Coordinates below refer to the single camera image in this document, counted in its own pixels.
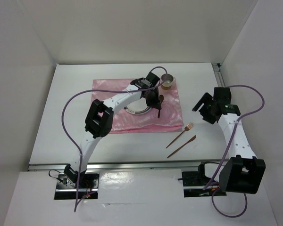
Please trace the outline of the copper knife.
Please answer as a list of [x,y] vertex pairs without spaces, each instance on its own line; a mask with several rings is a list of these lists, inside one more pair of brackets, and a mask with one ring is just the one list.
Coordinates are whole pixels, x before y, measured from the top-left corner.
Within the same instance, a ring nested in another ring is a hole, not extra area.
[[190,138],[186,143],[184,143],[182,146],[180,146],[179,148],[177,148],[175,151],[173,151],[170,155],[167,156],[167,158],[170,158],[171,156],[173,156],[174,154],[176,154],[178,151],[180,151],[183,147],[185,147],[187,144],[191,143],[192,141],[194,141],[196,139],[196,135],[193,136],[192,138]]

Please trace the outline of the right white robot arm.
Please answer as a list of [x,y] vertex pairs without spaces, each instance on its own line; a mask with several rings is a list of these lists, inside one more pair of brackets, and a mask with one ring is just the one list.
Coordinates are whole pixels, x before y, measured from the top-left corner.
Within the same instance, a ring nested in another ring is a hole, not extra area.
[[241,114],[237,105],[231,104],[229,87],[215,87],[211,95],[205,93],[192,111],[198,111],[203,120],[221,128],[227,143],[225,152],[214,173],[199,170],[197,181],[209,187],[218,182],[223,192],[256,194],[263,178],[266,164],[257,158],[245,135],[242,119],[262,110]]

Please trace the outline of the copper spoon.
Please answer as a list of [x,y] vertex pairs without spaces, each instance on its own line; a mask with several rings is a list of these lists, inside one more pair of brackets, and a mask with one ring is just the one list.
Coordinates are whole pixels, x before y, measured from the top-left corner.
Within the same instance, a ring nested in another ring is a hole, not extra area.
[[163,96],[163,95],[159,95],[159,110],[158,110],[158,118],[160,118],[160,112],[161,112],[161,109],[162,109],[161,105],[162,105],[163,101],[164,101],[164,96]]

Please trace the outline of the metal cup cork sleeve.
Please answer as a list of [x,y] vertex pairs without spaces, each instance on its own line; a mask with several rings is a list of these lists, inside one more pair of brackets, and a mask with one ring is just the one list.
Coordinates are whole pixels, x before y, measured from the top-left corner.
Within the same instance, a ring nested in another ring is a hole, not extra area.
[[164,90],[170,90],[174,82],[174,77],[168,73],[165,73],[161,76],[161,81],[161,88]]

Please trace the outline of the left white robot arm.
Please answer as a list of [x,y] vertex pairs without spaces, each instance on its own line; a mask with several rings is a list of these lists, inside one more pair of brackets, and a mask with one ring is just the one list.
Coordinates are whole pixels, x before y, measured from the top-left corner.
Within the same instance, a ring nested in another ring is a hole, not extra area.
[[141,98],[146,100],[148,107],[159,111],[162,109],[158,92],[160,85],[160,78],[150,72],[145,78],[131,81],[123,91],[112,91],[115,93],[113,97],[103,101],[95,99],[85,118],[85,135],[80,145],[71,138],[65,127],[64,115],[70,103],[67,101],[61,115],[62,128],[79,151],[79,158],[68,163],[64,169],[69,185],[78,188],[83,184],[88,161],[99,141],[110,133],[113,118],[120,110]]

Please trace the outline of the pink floral satin cloth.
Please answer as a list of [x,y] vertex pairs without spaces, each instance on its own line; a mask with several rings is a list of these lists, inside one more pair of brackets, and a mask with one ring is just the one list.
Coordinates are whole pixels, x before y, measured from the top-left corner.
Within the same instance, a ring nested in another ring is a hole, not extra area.
[[160,118],[158,118],[157,109],[151,109],[141,115],[133,115],[122,109],[114,116],[110,133],[152,133],[181,130],[183,116],[176,80],[170,90],[160,87],[159,93],[164,96]]

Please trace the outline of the white plate green rim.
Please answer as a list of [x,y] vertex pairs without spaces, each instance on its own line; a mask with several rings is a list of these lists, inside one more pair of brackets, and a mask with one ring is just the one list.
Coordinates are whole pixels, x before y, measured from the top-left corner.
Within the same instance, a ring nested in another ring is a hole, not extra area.
[[133,115],[141,115],[149,112],[151,107],[147,106],[145,98],[141,98],[124,107],[124,110]]

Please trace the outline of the copper fork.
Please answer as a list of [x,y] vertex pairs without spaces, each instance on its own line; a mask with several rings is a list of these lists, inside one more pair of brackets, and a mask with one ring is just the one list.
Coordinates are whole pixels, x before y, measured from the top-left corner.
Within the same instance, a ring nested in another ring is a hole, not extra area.
[[189,131],[190,129],[192,129],[194,127],[194,123],[190,122],[188,125],[186,125],[183,129],[183,131],[174,139],[170,142],[170,144],[168,144],[166,146],[166,148],[168,148],[169,146],[171,146],[181,135],[183,135],[185,132]]

